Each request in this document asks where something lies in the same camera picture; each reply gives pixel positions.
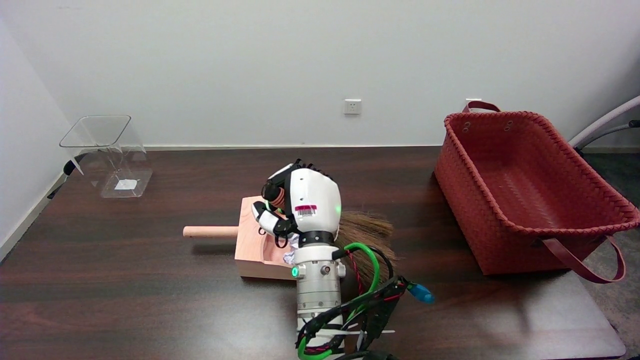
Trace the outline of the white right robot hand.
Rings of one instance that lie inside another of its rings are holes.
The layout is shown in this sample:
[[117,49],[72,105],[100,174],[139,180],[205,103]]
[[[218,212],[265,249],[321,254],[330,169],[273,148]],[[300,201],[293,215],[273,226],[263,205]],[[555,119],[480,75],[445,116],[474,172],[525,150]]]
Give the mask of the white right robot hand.
[[299,248],[331,246],[339,232],[342,199],[333,178],[295,160],[279,169],[262,187],[262,200],[252,204],[254,219],[275,239],[297,235]]

